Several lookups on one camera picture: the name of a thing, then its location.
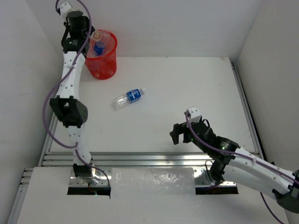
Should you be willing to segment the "red cap crushed bottle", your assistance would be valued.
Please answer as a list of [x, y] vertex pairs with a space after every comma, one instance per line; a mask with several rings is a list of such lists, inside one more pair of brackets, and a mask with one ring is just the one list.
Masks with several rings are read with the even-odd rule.
[[95, 30], [91, 35], [90, 35], [90, 41], [94, 44], [99, 42], [101, 40], [101, 32], [99, 30]]

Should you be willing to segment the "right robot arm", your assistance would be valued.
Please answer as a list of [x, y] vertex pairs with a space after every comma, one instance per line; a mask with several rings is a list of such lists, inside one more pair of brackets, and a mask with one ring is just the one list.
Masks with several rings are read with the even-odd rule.
[[217, 183], [236, 182], [266, 194], [287, 211], [299, 212], [299, 173], [279, 168], [256, 157], [237, 143], [217, 136], [200, 121], [175, 124], [170, 132], [173, 143], [193, 143], [213, 159], [210, 177]]

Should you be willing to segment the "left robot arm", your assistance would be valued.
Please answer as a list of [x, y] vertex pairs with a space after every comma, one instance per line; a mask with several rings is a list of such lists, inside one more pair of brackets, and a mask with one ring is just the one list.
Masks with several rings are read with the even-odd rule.
[[56, 96], [50, 99], [50, 107], [69, 135], [74, 175], [87, 179], [92, 177], [92, 156], [83, 139], [88, 109], [79, 100], [79, 83], [93, 28], [89, 18], [81, 11], [67, 12], [64, 25], [62, 82]]

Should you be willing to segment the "blue label bottle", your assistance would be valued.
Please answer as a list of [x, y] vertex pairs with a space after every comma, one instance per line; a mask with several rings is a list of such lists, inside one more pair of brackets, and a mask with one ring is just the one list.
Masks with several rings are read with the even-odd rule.
[[140, 89], [133, 89], [125, 94], [117, 97], [113, 103], [112, 107], [114, 110], [118, 111], [136, 101], [138, 101], [144, 94], [146, 93], [146, 90], [144, 88]]
[[100, 32], [101, 32], [101, 40], [97, 42], [93, 48], [95, 54], [98, 56], [104, 52], [111, 37], [110, 33], [106, 30], [100, 30]]

